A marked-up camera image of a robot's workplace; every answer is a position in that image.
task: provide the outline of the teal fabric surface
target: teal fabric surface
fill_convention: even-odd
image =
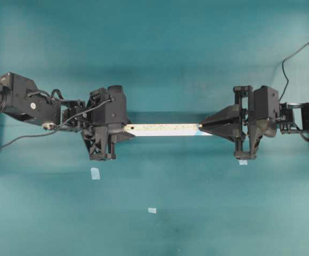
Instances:
[[[133,123],[198,122],[238,85],[281,92],[308,40],[309,0],[0,0],[0,75],[69,99],[121,84]],[[309,46],[286,72],[284,99],[309,101]],[[42,132],[0,116],[0,145]],[[20,140],[0,152],[0,255],[309,255],[309,144],[232,155],[217,137],[135,138],[100,163],[79,134]]]

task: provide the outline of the metal bar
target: metal bar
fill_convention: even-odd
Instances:
[[[208,136],[199,124],[128,124],[124,131],[135,136]]]
[[[239,91],[234,91],[235,96],[235,104],[238,104],[240,106],[240,110],[242,110],[242,95]],[[241,115],[239,117],[239,123],[238,123],[238,130],[242,132],[242,118]],[[235,138],[235,152],[242,152],[243,151],[243,142],[241,138]]]
[[[293,109],[293,108],[302,108],[305,106],[305,103],[288,103],[286,106],[288,109]]]

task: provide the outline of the small paper piece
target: small paper piece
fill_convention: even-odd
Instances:
[[[239,160],[239,165],[248,165],[247,160]]]
[[[157,213],[157,208],[148,208],[149,213]]]
[[[98,168],[91,168],[92,180],[100,180],[100,171]]]

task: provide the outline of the white plastic strip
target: white plastic strip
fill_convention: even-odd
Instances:
[[[124,131],[135,136],[208,136],[199,124],[128,124]]]
[[[148,208],[149,213],[157,213],[157,208]]]
[[[247,160],[239,160],[239,165],[248,165]]]
[[[91,168],[92,180],[100,180],[100,171],[98,168]]]

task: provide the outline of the wire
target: wire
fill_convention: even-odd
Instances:
[[[6,106],[6,101],[7,101],[7,89],[5,87],[3,87],[2,93],[3,93],[3,96],[2,96],[0,113],[3,112],[3,110],[4,110],[5,106]]]
[[[47,93],[46,91],[43,91],[43,90],[37,90],[37,91],[28,92],[27,95],[26,95],[26,98],[31,97],[33,95],[42,94],[42,93],[47,95],[48,98],[50,98],[49,93]]]
[[[290,56],[286,57],[286,58],[282,61],[281,67],[282,67],[283,75],[284,75],[284,77],[285,77],[285,79],[286,79],[286,85],[285,85],[284,88],[283,88],[283,92],[282,92],[282,95],[281,95],[280,98],[279,98],[279,101],[281,101],[282,97],[284,96],[284,93],[286,92],[287,86],[288,86],[288,84],[289,84],[289,79],[288,79],[288,77],[287,77],[287,75],[286,75],[286,72],[285,72],[285,69],[284,69],[284,63],[285,63],[287,60],[293,58],[296,54],[298,54],[303,48],[305,48],[305,47],[308,46],[308,45],[309,45],[309,41],[308,41],[306,44],[304,44],[302,47],[300,47],[296,52],[292,53]]]
[[[60,98],[60,100],[64,100],[64,98],[63,98],[63,96],[62,96],[62,94],[61,94],[61,91],[59,90],[59,89],[54,89],[53,91],[52,91],[52,94],[51,94],[51,98],[52,99],[55,99],[55,94],[57,94],[58,96],[59,96],[59,98]]]
[[[3,148],[5,148],[5,147],[7,147],[7,146],[9,146],[9,145],[11,145],[11,144],[13,144],[15,141],[20,140],[20,139],[23,139],[23,138],[39,138],[39,137],[44,137],[44,136],[48,136],[48,135],[55,134],[55,133],[58,132],[64,125],[66,125],[70,120],[74,119],[75,117],[80,116],[80,115],[82,115],[82,114],[84,114],[84,113],[87,113],[87,112],[96,110],[96,109],[100,108],[101,106],[105,105],[107,102],[111,102],[111,101],[112,101],[111,99],[105,100],[105,101],[103,101],[102,103],[100,103],[99,105],[97,105],[97,106],[94,107],[94,108],[90,108],[90,109],[88,109],[88,110],[82,111],[82,112],[80,112],[80,113],[77,113],[77,114],[75,114],[75,115],[69,117],[66,121],[64,121],[62,124],[60,124],[59,126],[57,126],[57,127],[55,128],[55,130],[52,131],[52,132],[45,133],[45,134],[38,134],[38,135],[23,135],[23,136],[19,136],[19,137],[15,138],[15,139],[11,140],[10,142],[8,142],[8,143],[6,143],[6,144],[0,146],[0,150],[2,150]]]
[[[303,134],[303,131],[299,128],[299,126],[298,126],[296,123],[293,123],[293,126],[298,130],[300,136],[301,136],[306,142],[309,142],[309,138],[306,137],[306,136]]]

